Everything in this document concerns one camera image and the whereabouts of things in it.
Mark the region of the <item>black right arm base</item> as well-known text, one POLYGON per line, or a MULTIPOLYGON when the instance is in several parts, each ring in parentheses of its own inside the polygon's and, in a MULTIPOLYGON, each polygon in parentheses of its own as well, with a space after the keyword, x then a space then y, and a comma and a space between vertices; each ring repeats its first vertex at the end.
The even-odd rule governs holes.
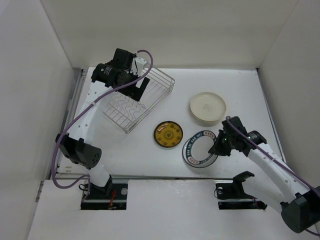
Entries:
POLYGON ((244 171, 232 180, 218 180, 213 195, 218 200, 219 210, 266 210, 267 204, 245 193, 243 183, 255 175, 244 171))

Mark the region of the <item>cream plate with bear print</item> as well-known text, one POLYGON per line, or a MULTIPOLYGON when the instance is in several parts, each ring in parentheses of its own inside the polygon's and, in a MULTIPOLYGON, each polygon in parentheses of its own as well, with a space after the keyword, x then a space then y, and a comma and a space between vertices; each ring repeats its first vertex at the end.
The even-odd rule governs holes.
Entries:
POLYGON ((213 92, 200 92, 191 97, 189 111, 199 122, 215 124, 225 115, 227 105, 222 97, 213 92))

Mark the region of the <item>white plate wide teal band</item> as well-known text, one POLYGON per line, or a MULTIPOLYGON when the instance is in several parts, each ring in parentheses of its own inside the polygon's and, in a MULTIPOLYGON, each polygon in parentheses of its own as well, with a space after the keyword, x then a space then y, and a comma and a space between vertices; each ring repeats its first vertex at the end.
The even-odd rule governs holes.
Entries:
POLYGON ((210 130, 202 130, 189 138, 182 147, 182 159, 190 167, 203 169, 211 166, 216 162, 218 156, 209 153, 208 150, 201 146, 201 142, 213 144, 216 142, 217 136, 210 130))

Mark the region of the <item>yellow plate brown rim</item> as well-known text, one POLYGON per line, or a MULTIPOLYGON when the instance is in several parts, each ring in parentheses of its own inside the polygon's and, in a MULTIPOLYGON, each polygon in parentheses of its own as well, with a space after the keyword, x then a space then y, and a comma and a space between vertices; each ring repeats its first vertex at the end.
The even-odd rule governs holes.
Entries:
POLYGON ((163 121, 153 131, 153 139, 162 148, 170 149, 180 144, 184 136, 182 127, 174 121, 163 121))

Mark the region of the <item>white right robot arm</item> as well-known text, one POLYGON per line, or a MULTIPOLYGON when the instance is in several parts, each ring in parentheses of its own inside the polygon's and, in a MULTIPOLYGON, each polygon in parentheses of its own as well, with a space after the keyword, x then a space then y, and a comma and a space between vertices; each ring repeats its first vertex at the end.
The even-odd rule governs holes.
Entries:
POLYGON ((222 125, 208 152, 229 157, 237 150, 261 169, 262 176, 244 171, 231 182, 216 184, 218 199, 258 199, 276 210, 293 232, 316 236, 309 228, 320 221, 320 188, 294 173, 258 131, 247 132, 239 117, 227 116, 222 125))

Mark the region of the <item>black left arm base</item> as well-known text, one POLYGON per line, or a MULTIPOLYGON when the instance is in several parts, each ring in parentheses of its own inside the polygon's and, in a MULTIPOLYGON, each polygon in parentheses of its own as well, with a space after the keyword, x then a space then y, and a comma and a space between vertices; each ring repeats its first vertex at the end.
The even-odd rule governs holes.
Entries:
POLYGON ((118 211, 127 209, 128 179, 113 178, 105 187, 81 183, 81 210, 118 211))

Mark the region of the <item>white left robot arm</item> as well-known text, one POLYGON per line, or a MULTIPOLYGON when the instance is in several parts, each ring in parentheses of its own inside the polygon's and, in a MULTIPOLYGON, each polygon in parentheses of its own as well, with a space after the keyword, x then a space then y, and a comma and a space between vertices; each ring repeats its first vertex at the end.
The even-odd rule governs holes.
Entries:
POLYGON ((64 189, 56 180, 57 153, 62 154, 72 163, 85 168, 89 186, 94 186, 94 192, 100 198, 111 195, 111 179, 102 157, 102 150, 93 146, 98 124, 103 117, 103 110, 114 92, 134 87, 144 80, 153 67, 152 57, 146 60, 135 53, 117 49, 113 60, 100 63, 91 70, 91 80, 86 98, 80 108, 80 113, 56 138, 56 144, 51 160, 51 175, 54 185, 64 189))

